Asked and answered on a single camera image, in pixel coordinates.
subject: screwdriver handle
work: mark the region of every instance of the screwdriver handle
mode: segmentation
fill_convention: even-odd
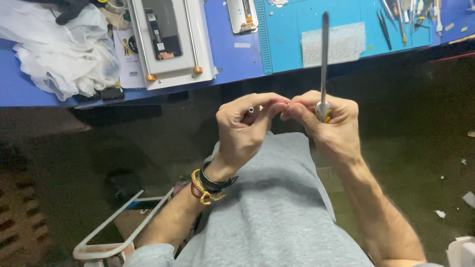
[[[325,102],[325,105],[322,105],[321,102],[318,102],[315,105],[315,114],[317,115],[317,119],[323,123],[328,123],[330,121],[330,103]]]

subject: blue repair mat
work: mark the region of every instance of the blue repair mat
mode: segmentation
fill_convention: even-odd
[[[392,45],[392,50],[389,50],[376,16],[376,10],[381,8],[380,0],[289,0],[280,8],[266,0],[255,0],[255,6],[265,74],[304,67],[300,44],[302,32],[321,29],[325,11],[330,14],[330,27],[364,22],[366,50],[360,57],[428,46],[432,41],[432,24],[426,19],[423,25],[429,29],[419,28],[412,38],[409,23],[405,24],[408,41],[403,47],[398,21],[395,20],[396,31],[383,10]]]

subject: tweezers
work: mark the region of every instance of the tweezers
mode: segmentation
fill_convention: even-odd
[[[389,39],[388,27],[386,26],[386,21],[384,19],[382,10],[380,10],[380,13],[381,13],[381,16],[376,10],[376,16],[378,17],[378,20],[380,22],[381,30],[383,31],[384,38],[386,39],[386,43],[388,44],[388,48],[389,50],[392,50],[391,40]]]

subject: black glove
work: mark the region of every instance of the black glove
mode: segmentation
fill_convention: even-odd
[[[89,0],[24,0],[27,2],[40,4],[55,4],[61,15],[56,18],[58,25],[65,25],[70,20],[75,19],[81,10],[89,3]]]

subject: wristwatch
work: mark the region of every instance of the wristwatch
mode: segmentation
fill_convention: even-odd
[[[210,179],[208,179],[208,177],[206,177],[205,172],[204,172],[206,167],[208,167],[210,163],[211,161],[208,161],[203,164],[203,167],[199,171],[199,175],[200,175],[199,181],[201,182],[201,185],[203,185],[203,187],[211,194],[216,194],[216,193],[221,192],[221,190],[230,186],[231,184],[236,182],[236,180],[238,179],[239,176],[234,176],[234,177],[231,177],[229,180],[223,181],[223,182],[211,181]]]

